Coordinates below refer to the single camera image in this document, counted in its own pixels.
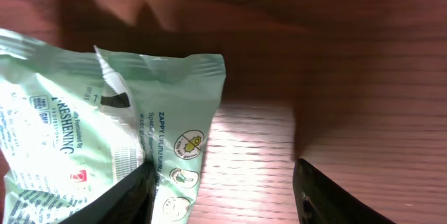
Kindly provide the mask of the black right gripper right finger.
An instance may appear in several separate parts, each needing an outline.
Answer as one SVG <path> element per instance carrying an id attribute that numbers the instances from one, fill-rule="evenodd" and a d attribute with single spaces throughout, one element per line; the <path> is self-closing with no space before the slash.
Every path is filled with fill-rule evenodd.
<path id="1" fill-rule="evenodd" d="M 303 158 L 295 163 L 293 191 L 300 224 L 394 224 Z"/>

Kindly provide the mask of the mint green wipes pack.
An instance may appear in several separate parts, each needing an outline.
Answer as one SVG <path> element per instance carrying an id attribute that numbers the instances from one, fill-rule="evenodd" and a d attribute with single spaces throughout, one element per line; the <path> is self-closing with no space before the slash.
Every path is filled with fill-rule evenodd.
<path id="1" fill-rule="evenodd" d="M 2 30 L 3 221 L 60 223 L 151 161 L 151 223 L 186 223 L 225 78 L 220 54 L 73 52 Z"/>

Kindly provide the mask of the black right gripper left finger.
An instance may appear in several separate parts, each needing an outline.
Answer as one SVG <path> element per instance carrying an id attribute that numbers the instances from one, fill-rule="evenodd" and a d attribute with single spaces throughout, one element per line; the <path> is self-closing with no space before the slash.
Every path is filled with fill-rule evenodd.
<path id="1" fill-rule="evenodd" d="M 146 161 L 60 224 L 150 224 L 155 189 L 156 170 Z"/>

